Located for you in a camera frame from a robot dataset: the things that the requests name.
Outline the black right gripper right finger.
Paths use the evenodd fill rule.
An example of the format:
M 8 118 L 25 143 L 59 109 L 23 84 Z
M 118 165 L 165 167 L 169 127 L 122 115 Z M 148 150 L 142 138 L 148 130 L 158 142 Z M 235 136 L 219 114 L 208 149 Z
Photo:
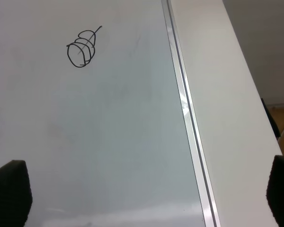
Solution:
M 266 199 L 276 223 L 284 227 L 284 156 L 274 157 Z

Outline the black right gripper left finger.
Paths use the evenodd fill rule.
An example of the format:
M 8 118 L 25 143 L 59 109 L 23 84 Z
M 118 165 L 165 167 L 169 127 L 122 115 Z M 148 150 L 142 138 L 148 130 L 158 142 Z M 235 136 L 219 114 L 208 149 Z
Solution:
M 12 160 L 0 168 L 0 227 L 23 227 L 33 197 L 24 160 Z

